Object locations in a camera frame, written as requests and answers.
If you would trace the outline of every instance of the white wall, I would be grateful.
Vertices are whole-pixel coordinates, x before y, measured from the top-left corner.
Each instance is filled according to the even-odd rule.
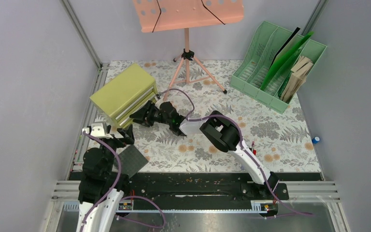
[[[314,28],[328,45],[299,98],[352,232],[371,231],[371,0],[331,0]]]
[[[70,0],[99,58],[171,60],[184,48],[183,30],[142,33],[132,0]],[[235,24],[190,29],[190,48],[200,59],[243,59],[255,29],[270,21],[304,28],[318,0],[245,0]]]
[[[58,0],[0,0],[0,232],[36,232],[96,68]]]

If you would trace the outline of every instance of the floral mat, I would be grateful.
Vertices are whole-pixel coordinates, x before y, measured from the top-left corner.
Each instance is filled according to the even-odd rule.
[[[295,96],[284,114],[279,114],[229,86],[232,73],[240,60],[206,60],[203,64],[228,91],[224,94],[211,79],[173,87],[184,90],[193,100],[196,110],[191,118],[209,115],[213,110],[235,120],[248,145],[255,141],[257,157],[274,172],[320,172],[308,127],[298,97]],[[113,61],[107,73],[106,83],[135,61]],[[167,89],[178,62],[137,62],[157,82],[159,91]],[[194,62],[190,62],[190,79],[207,74]],[[177,80],[184,79],[184,67]],[[169,94],[177,111],[186,115],[191,110],[188,99],[177,91]],[[104,121],[97,114],[96,121]],[[167,125],[159,123],[151,128],[134,124],[135,146],[149,160],[141,172],[240,172],[244,168],[237,160],[218,151],[204,135],[177,137]],[[90,141],[88,149],[99,146]]]

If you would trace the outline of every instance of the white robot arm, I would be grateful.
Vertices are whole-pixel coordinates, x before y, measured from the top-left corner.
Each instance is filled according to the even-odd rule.
[[[207,120],[208,119],[203,120],[203,121],[184,120],[180,124],[180,130],[184,135],[202,133],[200,129],[205,123],[207,123]],[[223,128],[224,126],[222,127],[219,126],[219,127],[216,127],[215,129],[220,133]],[[263,185],[265,180],[268,180],[268,178],[271,175],[270,170],[258,160],[258,158],[248,148],[244,140],[243,140],[243,147],[241,147],[239,143],[235,147],[236,147],[235,151],[229,150],[227,153],[235,157],[238,160],[238,162],[243,165],[243,167],[247,170],[247,172],[250,174],[252,180],[255,183]],[[251,157],[248,156],[244,150],[247,151],[251,155]],[[255,164],[252,158],[255,159],[255,161],[259,164],[259,167],[257,166],[257,164]],[[265,173],[265,176],[262,175],[259,168],[263,170],[263,172]]]

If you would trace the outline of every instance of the purple cable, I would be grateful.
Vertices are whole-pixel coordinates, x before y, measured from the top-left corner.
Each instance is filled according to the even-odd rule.
[[[224,115],[209,115],[209,116],[206,116],[206,117],[202,117],[202,118],[197,118],[197,119],[189,119],[188,116],[194,111],[195,107],[194,107],[194,103],[193,101],[190,99],[190,97],[182,90],[180,89],[177,89],[177,88],[171,88],[171,89],[167,89],[166,91],[164,91],[163,93],[167,92],[167,91],[170,91],[170,90],[178,90],[182,93],[185,94],[185,96],[190,100],[190,103],[191,105],[193,106],[193,109],[188,112],[188,114],[185,116],[186,117],[186,120],[187,121],[190,121],[190,122],[197,122],[197,121],[203,121],[203,120],[206,120],[208,118],[212,118],[212,117],[220,117],[220,118],[224,118],[224,119],[227,119],[229,120],[232,124],[234,124],[234,126],[237,128],[238,130],[238,134],[240,135],[240,146],[241,148],[244,148],[243,146],[243,133],[241,132],[241,129],[240,127],[238,126],[238,124],[232,120],[231,118],[227,117],[227,116],[224,116]],[[259,171],[262,173],[262,175],[264,176],[264,180],[265,180],[265,184],[267,185],[268,187],[268,190],[271,192],[272,196],[279,202],[281,203],[283,206],[285,206],[287,209],[291,210],[292,212],[296,213],[296,214],[299,214],[299,215],[303,215],[303,216],[308,216],[308,217],[313,217],[314,214],[312,213],[308,213],[308,212],[301,212],[301,211],[298,211],[298,210],[295,210],[294,208],[290,207],[289,205],[283,203],[276,195],[275,193],[272,191],[272,188],[270,187],[270,184],[268,183],[268,180],[265,179],[265,173],[264,171],[262,170],[262,168],[260,167],[259,163],[254,159],[254,157],[252,157],[249,152],[245,149],[243,149],[243,151],[246,153],[246,155],[248,155],[248,157],[250,159],[252,159],[252,161],[255,163],[255,165],[258,167]],[[277,217],[284,217],[284,216],[289,216],[289,215],[292,215],[292,214],[283,214],[283,215],[279,215]]]
[[[92,135],[90,135],[90,134],[88,134],[88,133],[86,133],[86,132],[83,132],[83,135],[84,136],[87,136],[87,137],[89,137],[90,139],[92,139],[92,140],[94,140],[94,141],[96,141],[96,142],[98,142],[99,144],[101,144],[101,145],[103,145],[103,146],[105,146],[107,149],[109,149],[110,151],[111,151],[111,153],[114,155],[114,157],[116,158],[116,160],[117,160],[117,168],[118,168],[118,170],[117,170],[117,177],[116,177],[116,180],[114,180],[114,182],[113,182],[113,184],[112,184],[112,186],[110,187],[110,189],[107,191],[107,193],[105,193],[90,209],[89,209],[89,211],[85,214],[85,217],[83,218],[83,220],[82,220],[82,226],[80,227],[80,232],[83,232],[83,228],[84,228],[84,226],[86,225],[86,220],[87,220],[87,218],[89,217],[89,215],[90,215],[90,213],[93,211],[93,209],[94,208],[96,208],[96,206],[98,206],[106,197],[107,197],[107,195],[109,195],[109,193],[114,189],[114,187],[116,186],[116,184],[117,184],[117,182],[119,181],[119,178],[120,178],[120,175],[121,175],[121,170],[122,170],[122,167],[121,167],[121,161],[120,161],[120,158],[119,158],[119,156],[118,156],[118,154],[116,153],[116,151],[115,150],[113,150],[113,148],[111,148],[109,145],[107,145],[105,142],[103,142],[101,139],[99,139],[99,138],[96,138],[96,137],[94,137],[94,136],[92,136]],[[152,203],[159,211],[160,211],[160,213],[162,214],[162,216],[163,216],[163,221],[164,221],[164,224],[163,224],[163,226],[166,224],[166,218],[165,218],[165,216],[164,216],[164,214],[163,214],[163,212],[161,211],[161,209],[153,202]],[[149,226],[149,227],[153,227],[154,228],[154,226],[153,225],[147,225],[147,224],[143,224],[143,225],[145,225],[145,226]]]
[[[141,221],[136,221],[136,220],[133,220],[133,219],[130,219],[130,218],[125,218],[125,217],[120,217],[120,216],[116,216],[117,220],[119,220],[121,218],[121,219],[126,220],[126,221],[131,221],[131,222],[134,222],[134,223],[137,223],[137,224],[140,224],[140,225],[144,225],[144,226],[148,226],[148,227],[151,227],[151,228],[155,228],[155,229],[161,229],[161,228],[164,228],[164,226],[166,226],[166,224],[167,224],[167,222],[166,222],[166,216],[164,215],[164,213],[160,209],[160,207],[158,207],[156,205],[156,203],[152,202],[148,198],[141,197],[141,196],[127,196],[127,197],[123,197],[121,200],[131,199],[131,198],[138,198],[138,199],[142,199],[142,200],[145,200],[145,201],[151,203],[160,212],[161,216],[163,217],[163,225],[161,225],[161,226],[153,226],[153,225],[149,225],[149,224],[143,223]]]

